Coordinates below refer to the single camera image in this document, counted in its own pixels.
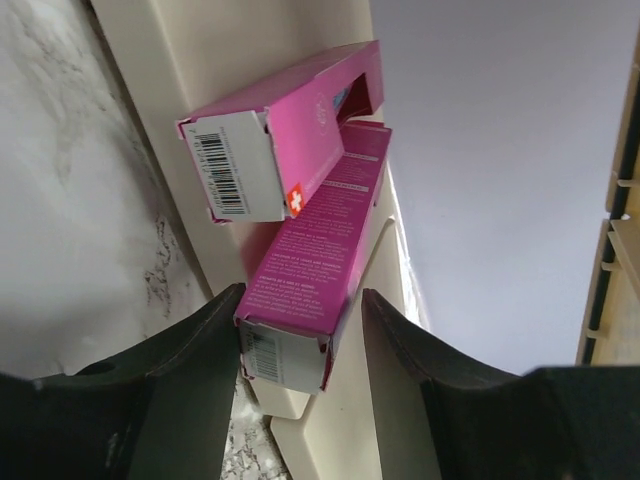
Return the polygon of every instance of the product box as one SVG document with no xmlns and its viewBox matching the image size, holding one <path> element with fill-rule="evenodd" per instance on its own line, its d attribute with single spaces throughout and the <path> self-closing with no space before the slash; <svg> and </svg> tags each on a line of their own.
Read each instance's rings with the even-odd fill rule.
<svg viewBox="0 0 640 480">
<path fill-rule="evenodd" d="M 377 41 L 327 50 L 178 122 L 214 221 L 296 217 L 383 100 Z"/>
<path fill-rule="evenodd" d="M 345 153 L 304 211 L 285 220 L 236 311 L 245 376 L 324 390 L 366 265 L 367 222 L 391 130 L 342 127 Z"/>
</svg>

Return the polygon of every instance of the plain background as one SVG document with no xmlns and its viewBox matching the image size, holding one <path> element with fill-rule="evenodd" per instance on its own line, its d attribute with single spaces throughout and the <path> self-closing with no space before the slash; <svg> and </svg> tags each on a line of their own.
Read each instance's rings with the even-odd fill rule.
<svg viewBox="0 0 640 480">
<path fill-rule="evenodd" d="M 513 371 L 575 361 L 638 0 L 372 0 L 429 326 Z"/>
</svg>

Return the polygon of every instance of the small package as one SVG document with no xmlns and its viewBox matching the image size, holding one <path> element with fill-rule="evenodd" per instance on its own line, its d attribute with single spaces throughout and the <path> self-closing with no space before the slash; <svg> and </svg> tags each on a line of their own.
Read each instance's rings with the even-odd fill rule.
<svg viewBox="0 0 640 480">
<path fill-rule="evenodd" d="M 340 126 L 382 103 L 377 41 L 308 58 L 178 122 L 214 221 L 297 216 L 344 148 Z"/>
<path fill-rule="evenodd" d="M 285 220 L 236 311 L 244 374 L 310 394 L 327 385 L 367 262 L 391 138 L 373 122 L 348 122 L 341 133 L 344 155 L 304 211 Z"/>
</svg>

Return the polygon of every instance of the white marble floor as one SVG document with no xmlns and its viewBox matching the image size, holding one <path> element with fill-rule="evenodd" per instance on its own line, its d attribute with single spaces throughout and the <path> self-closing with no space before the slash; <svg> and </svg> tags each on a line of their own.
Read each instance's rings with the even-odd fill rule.
<svg viewBox="0 0 640 480">
<path fill-rule="evenodd" d="M 75 373 L 207 298 L 87 5 L 0 0 L 0 370 L 16 375 Z M 239 381 L 222 478 L 287 478 L 264 422 Z"/>
</svg>

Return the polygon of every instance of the orange square logo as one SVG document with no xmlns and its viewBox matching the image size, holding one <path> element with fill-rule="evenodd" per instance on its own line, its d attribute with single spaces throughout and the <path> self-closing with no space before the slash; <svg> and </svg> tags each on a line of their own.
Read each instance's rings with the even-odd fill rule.
<svg viewBox="0 0 640 480">
<path fill-rule="evenodd" d="M 295 217 L 304 208 L 304 198 L 302 198 L 302 187 L 298 183 L 293 189 L 287 193 L 287 203 L 289 210 Z"/>
</svg>

